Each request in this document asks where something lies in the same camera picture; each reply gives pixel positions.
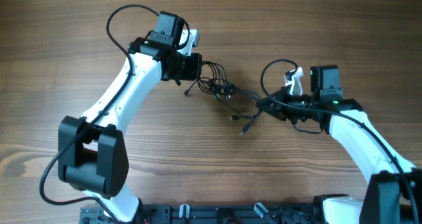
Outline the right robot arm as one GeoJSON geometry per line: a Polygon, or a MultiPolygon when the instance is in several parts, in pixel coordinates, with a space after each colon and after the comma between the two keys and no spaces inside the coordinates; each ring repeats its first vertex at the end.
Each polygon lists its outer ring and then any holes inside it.
{"type": "Polygon", "coordinates": [[[420,223],[421,170],[400,155],[371,124],[355,99],[345,99],[336,65],[311,67],[311,94],[302,91],[303,70],[284,76],[285,85],[257,102],[281,120],[313,120],[349,154],[367,182],[362,201],[345,194],[317,196],[323,223],[420,223]]]}

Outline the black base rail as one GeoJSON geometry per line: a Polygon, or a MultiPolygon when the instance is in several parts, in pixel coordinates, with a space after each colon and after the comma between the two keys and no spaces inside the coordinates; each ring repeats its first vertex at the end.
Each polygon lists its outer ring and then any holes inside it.
{"type": "Polygon", "coordinates": [[[233,206],[170,206],[145,204],[131,223],[324,223],[320,208],[313,203],[233,206]]]}

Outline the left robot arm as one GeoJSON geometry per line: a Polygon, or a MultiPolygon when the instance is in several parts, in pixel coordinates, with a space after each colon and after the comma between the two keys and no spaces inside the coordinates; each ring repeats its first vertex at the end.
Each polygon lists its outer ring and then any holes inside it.
{"type": "Polygon", "coordinates": [[[125,63],[101,98],[79,118],[59,125],[58,177],[95,200],[114,223],[132,223],[142,202],[129,189],[127,127],[159,82],[195,80],[201,56],[197,30],[176,14],[160,12],[154,30],[124,50],[125,63]]]}

